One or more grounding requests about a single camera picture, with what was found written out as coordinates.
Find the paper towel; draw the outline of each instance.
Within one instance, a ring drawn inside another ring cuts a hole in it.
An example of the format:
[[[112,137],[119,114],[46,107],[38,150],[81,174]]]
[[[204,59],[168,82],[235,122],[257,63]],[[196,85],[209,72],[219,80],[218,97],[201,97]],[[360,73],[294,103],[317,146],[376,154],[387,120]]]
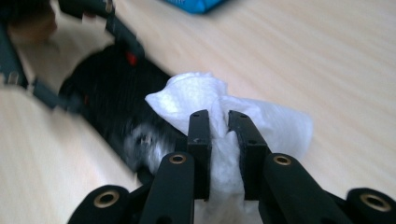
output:
[[[209,112],[212,137],[211,186],[208,202],[195,203],[194,223],[257,223],[257,203],[244,202],[236,134],[229,132],[228,112],[252,119],[272,152],[300,159],[308,149],[313,124],[305,113],[263,101],[227,94],[227,85],[211,74],[187,73],[169,79],[166,87],[146,97],[153,110],[188,134],[190,114]]]

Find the blue object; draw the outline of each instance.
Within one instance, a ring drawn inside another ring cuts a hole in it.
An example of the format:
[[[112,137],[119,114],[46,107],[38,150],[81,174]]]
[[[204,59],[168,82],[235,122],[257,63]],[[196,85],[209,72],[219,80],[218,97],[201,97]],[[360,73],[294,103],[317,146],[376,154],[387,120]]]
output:
[[[224,0],[165,0],[166,2],[180,7],[190,13],[204,13]]]

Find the wooden table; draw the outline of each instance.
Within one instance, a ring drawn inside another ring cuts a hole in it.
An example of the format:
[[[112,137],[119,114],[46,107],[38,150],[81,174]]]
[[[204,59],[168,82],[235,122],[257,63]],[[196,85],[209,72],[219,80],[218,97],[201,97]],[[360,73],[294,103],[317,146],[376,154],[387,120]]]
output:
[[[396,199],[394,1],[230,0],[205,15],[156,0],[116,7],[171,75],[212,72],[231,95],[310,114],[314,136],[302,164],[324,189],[345,198],[368,187]],[[98,37],[100,25],[58,20],[47,45],[19,45],[55,90],[109,41]],[[21,91],[0,90],[0,126],[1,223],[65,223],[90,190],[135,187],[82,119],[49,112]]]

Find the black plastic part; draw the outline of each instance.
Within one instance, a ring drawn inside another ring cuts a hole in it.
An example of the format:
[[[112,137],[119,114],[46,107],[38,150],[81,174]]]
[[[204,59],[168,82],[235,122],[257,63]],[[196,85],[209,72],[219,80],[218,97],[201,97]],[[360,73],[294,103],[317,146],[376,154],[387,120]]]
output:
[[[112,3],[103,0],[59,0],[59,7],[62,12],[82,19],[84,13],[98,15],[107,18],[114,15],[115,10]]]
[[[149,168],[143,166],[137,171],[137,178],[140,183],[144,185],[148,182],[152,182],[154,180],[154,175],[149,171]]]
[[[249,116],[231,110],[228,126],[236,132],[241,150],[239,169],[244,181],[245,200],[259,200],[262,165],[271,150]]]
[[[68,224],[119,224],[128,207],[128,194],[118,186],[96,189],[78,206]]]
[[[208,199],[210,190],[210,138],[209,114],[207,110],[190,115],[187,152],[195,159],[195,199]]]
[[[293,157],[268,155],[263,177],[287,223],[352,223]]]
[[[193,189],[193,157],[186,152],[169,153],[161,162],[139,223],[192,223]]]
[[[175,143],[175,151],[187,152],[187,137],[177,138]]]
[[[272,191],[262,178],[262,192],[259,199],[259,212],[262,218],[262,223],[265,224],[286,224],[288,223],[276,201],[276,198],[272,194]]]
[[[329,195],[332,198],[332,200],[335,202],[335,204],[337,204],[338,208],[340,208],[341,211],[343,211],[348,216],[346,201],[336,195],[333,195],[330,192],[327,192],[327,195]]]
[[[346,212],[355,223],[396,223],[396,202],[373,189],[353,189],[346,197]]]
[[[0,76],[4,77],[4,84],[18,85],[25,89],[28,85],[21,61],[8,37],[7,24],[2,21],[0,21]]]
[[[149,196],[149,191],[151,189],[152,182],[148,182],[147,184],[141,186],[140,188],[131,192],[128,196],[128,207],[125,209],[122,221],[120,224],[134,224],[139,223],[139,220],[142,216],[143,209],[146,203],[146,200]]]
[[[37,97],[43,104],[53,109],[56,106],[59,106],[63,109],[67,108],[67,101],[55,94],[52,90],[50,90],[44,83],[35,80],[33,83],[33,95]]]
[[[106,30],[114,36],[116,42],[124,43],[125,50],[132,53],[137,61],[145,58],[145,50],[137,41],[136,35],[134,35],[115,15],[107,18]]]

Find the white tissue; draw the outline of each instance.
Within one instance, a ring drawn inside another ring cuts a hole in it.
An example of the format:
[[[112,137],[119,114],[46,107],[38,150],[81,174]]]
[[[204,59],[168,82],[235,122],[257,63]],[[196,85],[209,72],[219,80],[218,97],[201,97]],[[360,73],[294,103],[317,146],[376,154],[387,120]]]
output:
[[[194,223],[257,223],[257,203],[246,203],[239,171],[236,134],[229,133],[228,112],[252,119],[272,152],[300,159],[308,149],[313,124],[305,113],[227,94],[227,85],[210,74],[188,73],[169,79],[146,97],[154,111],[188,134],[190,114],[206,109],[212,135],[211,186],[208,202],[196,202]]]

